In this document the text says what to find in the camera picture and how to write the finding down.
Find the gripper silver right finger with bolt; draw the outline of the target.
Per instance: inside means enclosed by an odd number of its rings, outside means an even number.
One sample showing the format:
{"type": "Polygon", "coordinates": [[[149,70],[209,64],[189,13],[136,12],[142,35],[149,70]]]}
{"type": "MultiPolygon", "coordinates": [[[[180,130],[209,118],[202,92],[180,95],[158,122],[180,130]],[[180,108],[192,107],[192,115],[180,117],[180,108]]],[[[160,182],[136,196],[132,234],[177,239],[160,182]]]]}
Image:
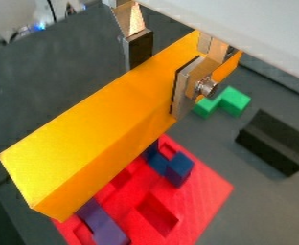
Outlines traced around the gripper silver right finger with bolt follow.
{"type": "Polygon", "coordinates": [[[180,120],[194,106],[198,96],[209,97],[217,88],[212,73],[224,64],[228,45],[207,33],[197,38],[196,55],[174,72],[169,114],[180,120]]]}

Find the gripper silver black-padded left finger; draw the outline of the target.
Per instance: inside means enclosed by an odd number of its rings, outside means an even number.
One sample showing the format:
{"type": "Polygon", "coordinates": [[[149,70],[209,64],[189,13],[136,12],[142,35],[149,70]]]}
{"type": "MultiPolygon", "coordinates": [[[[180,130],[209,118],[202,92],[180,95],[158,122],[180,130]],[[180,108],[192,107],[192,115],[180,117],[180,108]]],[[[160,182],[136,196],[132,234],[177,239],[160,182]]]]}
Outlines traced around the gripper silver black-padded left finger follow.
{"type": "Polygon", "coordinates": [[[153,32],[145,27],[140,5],[134,0],[102,0],[109,6],[121,35],[118,37],[125,69],[132,70],[152,57],[153,32]]]}

